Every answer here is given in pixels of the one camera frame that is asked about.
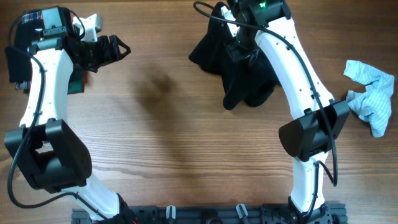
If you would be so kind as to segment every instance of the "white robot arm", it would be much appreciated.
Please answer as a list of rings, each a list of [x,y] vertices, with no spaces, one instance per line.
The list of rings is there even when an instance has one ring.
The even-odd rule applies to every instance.
[[[63,9],[61,8],[55,7],[44,9],[42,11],[45,25],[44,30],[41,31],[43,34],[49,33],[52,30],[55,30],[54,32],[58,32],[59,30],[65,30],[67,28],[68,21],[61,22],[62,19],[59,19],[64,16],[62,15],[62,10]],[[62,146],[57,147],[55,141],[59,141],[59,139],[52,140],[50,137],[51,134],[49,133],[52,132],[51,130],[53,130],[54,133],[58,133],[56,134],[58,135],[56,138],[63,138],[60,142],[68,139],[63,136],[63,134],[66,133],[65,135],[67,136],[67,131],[70,130],[64,126],[67,126],[68,84],[74,68],[77,66],[82,67],[85,70],[93,70],[95,72],[98,67],[121,60],[130,52],[129,48],[116,36],[110,37],[110,44],[108,37],[97,37],[97,33],[102,30],[102,21],[102,18],[97,14],[94,14],[87,19],[78,19],[75,17],[73,22],[70,21],[72,26],[79,30],[79,36],[81,37],[79,41],[75,41],[73,38],[71,38],[71,40],[67,40],[67,34],[61,33],[59,35],[55,34],[51,36],[44,35],[38,42],[33,42],[31,49],[29,50],[34,54],[35,59],[40,62],[42,68],[45,70],[45,77],[44,83],[42,83],[40,66],[34,59],[31,59],[32,83],[28,105],[20,122],[20,127],[22,127],[22,129],[45,127],[47,139],[44,140],[50,141],[55,151],[55,155],[52,155],[52,161],[48,163],[44,162],[44,164],[42,162],[38,165],[39,167],[45,166],[46,168],[44,170],[40,170],[40,168],[38,168],[38,170],[33,169],[32,167],[36,168],[36,164],[33,164],[33,162],[29,164],[28,162],[23,161],[25,162],[24,165],[19,164],[19,167],[25,176],[35,176],[34,180],[27,179],[30,185],[35,189],[44,188],[50,193],[58,192],[60,195],[71,194],[71,196],[67,197],[75,200],[80,207],[84,208],[89,213],[90,218],[93,221],[104,220],[100,214],[106,218],[113,218],[118,215],[121,211],[123,200],[121,200],[121,197],[119,197],[117,193],[107,189],[101,181],[91,173],[90,155],[81,142],[78,142],[77,146],[71,145],[71,147],[76,147],[78,149],[79,146],[81,146],[81,149],[76,150],[75,153],[73,153],[75,154],[73,155],[73,158],[70,158],[65,154],[62,154],[65,153],[65,151],[72,151],[73,149],[63,149]],[[126,53],[120,53],[119,44],[122,44],[123,47],[126,48]],[[42,98],[39,99],[41,88],[43,88],[44,91]],[[41,103],[39,108],[40,114],[38,115],[38,118],[36,118],[35,124],[33,124],[32,122],[35,119],[35,112],[37,110],[36,106],[38,105],[38,102]],[[57,121],[60,122],[59,126],[49,128],[50,125],[48,124]],[[10,140],[10,136],[13,136],[13,134],[8,133],[6,135],[5,142],[7,148],[12,152],[14,149],[12,149],[13,147],[10,145],[13,140]],[[22,159],[20,160],[25,160],[29,156],[33,156],[35,158],[40,157],[39,155],[27,155],[22,153]],[[73,174],[71,174],[72,176],[77,175],[77,177],[70,179],[80,179],[83,181],[82,183],[67,183],[69,181],[66,180],[69,175],[68,172],[57,173],[57,169],[63,169],[66,166],[63,164],[63,159],[60,157],[65,157],[66,160],[78,160],[78,158],[80,158],[82,162],[87,161],[86,164],[83,164],[82,166],[85,170],[83,171],[84,174],[77,174],[80,172],[80,167],[74,167],[70,170],[70,172],[73,172]],[[64,175],[65,177],[59,178],[64,180],[58,181],[58,177],[53,175]],[[85,202],[83,203],[82,200],[74,197],[73,195],[75,194],[79,195]]]
[[[303,118],[306,117],[308,113],[319,113],[321,109],[320,104],[317,102],[317,98],[314,94],[317,94],[323,107],[337,107],[335,105],[334,97],[320,81],[311,66],[308,57],[305,55],[297,36],[289,8],[287,8],[284,1],[265,1],[260,4],[257,1],[228,1],[228,3],[231,10],[224,6],[221,8],[221,13],[225,19],[232,21],[228,23],[228,28],[231,36],[234,38],[239,39],[239,31],[242,28],[237,26],[239,23],[235,22],[237,20],[233,16],[234,13],[240,18],[241,23],[245,22],[250,24],[250,21],[254,20],[255,24],[260,24],[260,22],[258,22],[259,19],[263,19],[262,22],[264,25],[262,25],[262,27],[257,24],[259,28],[255,33],[255,45],[264,52],[265,56],[270,61],[286,94],[287,101],[289,102],[290,114],[294,120],[303,121]],[[245,34],[241,34],[241,37],[244,35],[250,36],[250,34],[247,33],[252,32],[252,30],[248,31],[246,29],[243,32],[245,32]],[[292,52],[292,49],[290,49],[284,41],[278,38],[278,36],[287,40],[294,46],[298,54],[301,56],[304,65],[300,63],[299,58]],[[308,69],[310,79],[314,83],[317,92],[313,91],[309,82],[309,77],[305,73],[304,66]],[[345,102],[340,102],[337,105],[339,105],[337,111],[340,114],[337,117],[340,116],[340,121],[344,123],[348,115],[348,107]],[[336,119],[331,121],[333,122],[331,126],[334,126],[332,131],[334,131],[335,134],[338,134],[340,129],[337,128],[339,125],[336,125],[335,120]],[[291,147],[292,144],[296,143],[294,142],[295,137],[286,137],[285,135],[285,137],[283,137],[283,132],[281,132],[281,130],[279,134],[282,144],[288,151],[287,147]],[[299,213],[308,214],[309,211],[311,213],[312,210],[320,208],[325,203],[322,193],[323,166],[320,166],[317,170],[317,166],[319,165],[316,165],[316,163],[324,164],[328,156],[328,151],[318,150],[316,153],[312,152],[310,155],[307,155],[306,158],[300,157],[297,154],[289,154],[293,157],[294,173],[294,186],[290,195],[290,201],[294,204],[294,207]],[[317,197],[313,208],[311,208],[315,197],[313,192],[317,192]]]

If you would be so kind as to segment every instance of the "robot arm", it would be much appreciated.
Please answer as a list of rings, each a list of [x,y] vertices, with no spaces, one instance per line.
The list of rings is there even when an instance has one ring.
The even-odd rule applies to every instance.
[[[103,220],[99,216],[102,214],[108,219],[118,220],[116,223],[132,223],[130,220],[134,215],[128,211],[123,199],[91,173],[90,153],[68,127],[66,109],[68,83],[74,68],[96,72],[100,66],[123,59],[130,49],[115,35],[109,37],[110,41],[107,36],[97,37],[102,30],[100,16],[94,14],[87,19],[80,19],[83,27],[76,17],[73,23],[65,19],[65,11],[68,12],[59,7],[42,11],[45,27],[39,31],[42,33],[40,39],[32,41],[29,53],[43,66],[45,81],[42,83],[39,65],[32,59],[32,83],[27,109],[20,122],[21,129],[6,133],[6,147],[14,157],[27,128],[34,129],[35,134],[30,137],[30,149],[23,151],[17,162],[32,188],[79,195],[91,208],[76,197],[68,197],[84,208],[93,221]],[[71,26],[80,33],[81,40],[63,32]],[[120,53],[119,45],[126,49],[125,53]],[[44,94],[40,115],[31,127],[42,85]],[[39,154],[35,149],[40,148],[44,141],[52,145],[53,151]]]
[[[294,121],[281,127],[279,136],[283,147],[293,157],[294,185],[289,204],[300,217],[299,221],[302,222],[309,218],[308,211],[311,210],[315,197],[313,192],[317,192],[312,208],[316,212],[313,214],[319,213],[317,209],[325,203],[322,193],[323,167],[317,170],[315,163],[317,161],[325,163],[331,148],[328,131],[322,124],[325,121],[320,115],[320,105],[314,94],[317,94],[322,106],[325,107],[335,139],[349,115],[348,106],[345,101],[335,103],[332,94],[318,78],[300,44],[294,21],[285,1],[228,1],[228,3],[231,10],[225,6],[221,8],[225,19],[267,27],[267,30],[290,42],[303,59],[310,78],[316,86],[317,92],[311,88],[304,65],[275,35],[228,24],[231,36],[236,38],[241,45],[245,48],[257,46],[264,52],[289,102],[290,114]],[[320,214],[313,215],[311,219],[319,216]]]

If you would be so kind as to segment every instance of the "black metal frame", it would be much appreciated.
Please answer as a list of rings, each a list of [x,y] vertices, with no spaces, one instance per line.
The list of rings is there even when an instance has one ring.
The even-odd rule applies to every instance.
[[[311,224],[346,224],[348,221],[345,204],[325,203],[324,214]],[[156,206],[133,206],[130,209],[138,216],[139,224],[245,224],[236,207],[177,207],[175,219],[166,217],[167,208]],[[291,209],[288,204],[247,206],[247,220],[250,224],[289,224]],[[88,213],[82,209],[73,210],[71,224],[92,224]]]

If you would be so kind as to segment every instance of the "blue striped cloth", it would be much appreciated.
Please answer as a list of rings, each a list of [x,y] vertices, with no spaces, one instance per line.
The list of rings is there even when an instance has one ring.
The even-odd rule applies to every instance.
[[[347,61],[344,75],[366,85],[365,93],[349,90],[346,101],[361,120],[370,123],[373,136],[382,137],[391,116],[394,76],[354,60]]]

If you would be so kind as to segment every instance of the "light blue rag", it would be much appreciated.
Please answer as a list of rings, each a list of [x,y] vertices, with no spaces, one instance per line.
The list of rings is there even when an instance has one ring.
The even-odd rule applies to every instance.
[[[382,137],[391,116],[394,76],[354,60],[347,61],[344,75],[366,85],[365,93],[348,90],[346,101],[361,120],[371,124],[373,136]]]

